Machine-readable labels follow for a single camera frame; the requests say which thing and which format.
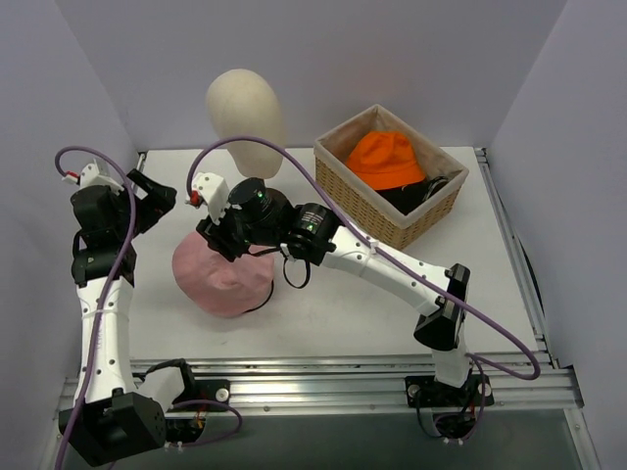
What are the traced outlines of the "pink bucket hat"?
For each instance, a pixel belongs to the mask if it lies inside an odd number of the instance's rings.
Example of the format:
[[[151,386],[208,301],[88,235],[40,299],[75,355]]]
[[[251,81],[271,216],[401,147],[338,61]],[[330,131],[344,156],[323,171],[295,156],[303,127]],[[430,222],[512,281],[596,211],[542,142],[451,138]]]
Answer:
[[[245,255],[229,262],[200,234],[188,234],[171,259],[178,288],[202,311],[235,317],[267,303],[273,293],[274,257]]]

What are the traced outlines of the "orange bucket hat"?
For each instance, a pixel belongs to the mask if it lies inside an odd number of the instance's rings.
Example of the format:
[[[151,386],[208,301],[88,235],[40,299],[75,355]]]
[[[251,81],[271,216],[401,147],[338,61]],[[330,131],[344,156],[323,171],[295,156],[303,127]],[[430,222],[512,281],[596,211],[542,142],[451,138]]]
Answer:
[[[427,178],[412,143],[398,131],[370,131],[352,150],[346,167],[375,191]]]

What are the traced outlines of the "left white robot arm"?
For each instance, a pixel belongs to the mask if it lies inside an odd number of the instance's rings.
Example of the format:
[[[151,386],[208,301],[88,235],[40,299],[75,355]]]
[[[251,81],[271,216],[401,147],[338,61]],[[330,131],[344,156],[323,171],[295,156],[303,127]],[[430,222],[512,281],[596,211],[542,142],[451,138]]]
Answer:
[[[189,364],[171,359],[136,384],[129,358],[129,310],[136,253],[131,241],[175,205],[175,189],[134,169],[117,183],[98,164],[70,180],[79,229],[72,242],[72,279],[81,309],[79,383],[59,430],[92,467],[162,447],[165,414],[190,408],[198,387]]]

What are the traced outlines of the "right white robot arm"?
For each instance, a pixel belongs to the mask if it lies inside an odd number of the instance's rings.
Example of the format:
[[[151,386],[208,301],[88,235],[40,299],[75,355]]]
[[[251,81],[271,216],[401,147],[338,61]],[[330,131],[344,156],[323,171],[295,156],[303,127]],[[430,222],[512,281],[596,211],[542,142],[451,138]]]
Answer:
[[[189,203],[208,211],[197,230],[208,246],[235,261],[260,247],[307,267],[347,272],[403,300],[418,313],[414,338],[431,350],[435,392],[455,404],[470,392],[471,368],[464,340],[470,271],[456,263],[435,266],[379,243],[331,209],[316,203],[292,205],[284,194],[247,178],[229,188],[223,177],[204,172],[191,182]]]

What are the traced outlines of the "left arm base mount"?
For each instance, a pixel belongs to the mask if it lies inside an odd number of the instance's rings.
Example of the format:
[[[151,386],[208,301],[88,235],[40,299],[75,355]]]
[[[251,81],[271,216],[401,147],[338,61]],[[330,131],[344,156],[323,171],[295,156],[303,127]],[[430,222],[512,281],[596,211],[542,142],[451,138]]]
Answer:
[[[166,418],[167,441],[171,443],[197,442],[208,429],[210,415],[221,415],[226,410],[216,402],[229,404],[231,382],[223,378],[203,378],[196,381],[193,392],[182,394],[174,401],[169,413],[191,412],[191,417]]]

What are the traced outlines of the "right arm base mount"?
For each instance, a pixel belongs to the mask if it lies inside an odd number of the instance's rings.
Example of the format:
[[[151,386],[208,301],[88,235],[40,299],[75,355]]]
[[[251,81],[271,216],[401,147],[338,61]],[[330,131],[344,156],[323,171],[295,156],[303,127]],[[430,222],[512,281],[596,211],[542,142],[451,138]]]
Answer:
[[[407,376],[404,382],[407,405],[415,411],[420,430],[444,444],[465,444],[485,409],[495,404],[490,380],[483,374],[470,373],[460,388],[437,382],[434,376]]]

